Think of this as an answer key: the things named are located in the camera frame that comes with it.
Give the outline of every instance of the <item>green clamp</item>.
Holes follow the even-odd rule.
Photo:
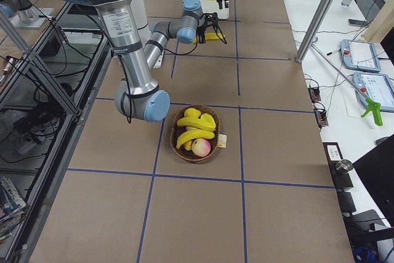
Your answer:
[[[382,126],[383,121],[380,115],[380,103],[372,101],[371,98],[366,98],[365,100],[367,101],[368,106],[367,106],[367,110],[364,112],[363,115],[361,115],[361,117],[365,117],[370,111],[372,111],[376,125]]]

